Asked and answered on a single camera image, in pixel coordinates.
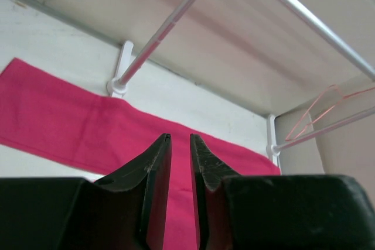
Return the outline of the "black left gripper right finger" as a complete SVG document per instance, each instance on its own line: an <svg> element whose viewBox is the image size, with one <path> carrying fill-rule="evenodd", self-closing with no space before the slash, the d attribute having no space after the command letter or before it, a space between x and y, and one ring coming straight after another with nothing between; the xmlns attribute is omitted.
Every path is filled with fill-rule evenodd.
<svg viewBox="0 0 375 250"><path fill-rule="evenodd" d="M190 136L198 249L373 249L374 208L344 175L243 176Z"/></svg>

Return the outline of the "pink trousers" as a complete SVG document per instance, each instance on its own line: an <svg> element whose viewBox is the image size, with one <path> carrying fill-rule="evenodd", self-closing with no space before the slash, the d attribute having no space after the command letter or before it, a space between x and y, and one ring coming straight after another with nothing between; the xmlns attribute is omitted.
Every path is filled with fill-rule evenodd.
<svg viewBox="0 0 375 250"><path fill-rule="evenodd" d="M236 172L279 175L264 156L141 112L14 59L1 74L1 144L101 174L119 169L162 134L172 138L162 249L196 249L190 136Z"/></svg>

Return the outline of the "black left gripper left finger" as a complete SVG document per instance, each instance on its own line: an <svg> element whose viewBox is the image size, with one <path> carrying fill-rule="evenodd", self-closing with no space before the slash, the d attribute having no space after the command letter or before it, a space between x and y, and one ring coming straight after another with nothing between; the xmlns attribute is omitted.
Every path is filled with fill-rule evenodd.
<svg viewBox="0 0 375 250"><path fill-rule="evenodd" d="M162 249L172 138L96 180L1 179L2 249Z"/></svg>

